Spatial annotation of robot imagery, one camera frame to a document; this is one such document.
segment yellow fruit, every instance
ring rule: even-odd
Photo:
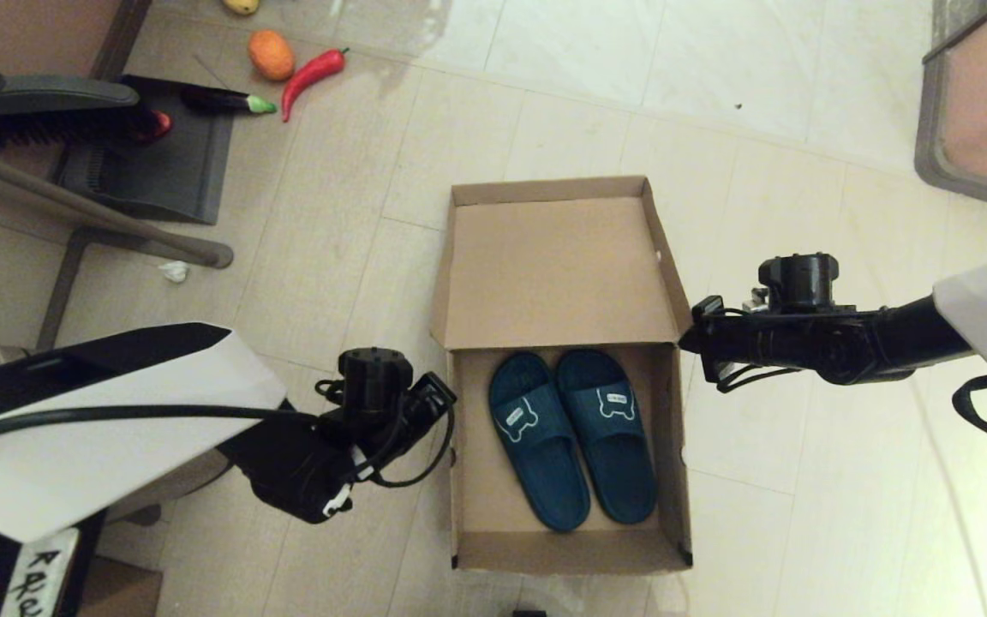
[[[295,54],[278,32],[259,30],[250,36],[250,62],[272,81],[285,81],[295,71]]]
[[[223,0],[223,4],[239,15],[252,15],[258,10],[258,0]]]

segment broom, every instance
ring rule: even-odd
[[[170,129],[122,83],[61,75],[0,74],[0,147],[132,138],[154,141]]]

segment open shoe box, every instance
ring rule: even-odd
[[[642,176],[452,189],[432,332],[449,352],[458,429],[452,469],[456,566],[525,574],[647,574],[692,565],[675,341],[688,300]],[[601,347],[642,411],[658,507],[639,524],[589,518],[556,534],[529,508],[489,416],[494,370],[513,352],[555,366]]]

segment dark teal slipper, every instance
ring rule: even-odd
[[[571,531],[589,516],[589,487],[577,462],[551,370],[536,354],[505,360],[490,381],[490,413],[538,519]]]
[[[654,511],[657,481],[631,383],[619,363],[591,349],[559,361],[559,393],[589,465],[604,512],[619,523],[641,523]]]

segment metal pole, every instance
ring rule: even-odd
[[[184,253],[188,257],[188,259],[185,259],[186,261],[192,261],[199,263],[201,266],[210,266],[212,268],[226,268],[235,259],[234,251],[230,249],[230,246],[224,245],[224,243],[205,241],[202,238],[192,238],[162,231],[158,227],[136,221],[136,219],[120,214],[120,212],[112,210],[112,208],[102,206],[98,202],[83,198],[81,195],[75,195],[75,193],[63,187],[58,187],[56,184],[48,183],[48,181],[33,176],[31,173],[19,171],[19,169],[13,168],[1,160],[0,180],[10,184],[10,186],[52,200],[52,202],[56,202],[60,206],[67,207],[68,210],[89,216],[90,219],[95,219],[95,221],[99,222],[99,225],[109,228],[109,230],[132,234],[147,239],[147,241],[162,243],[162,245],[169,247],[169,249],[181,251],[181,253]]]

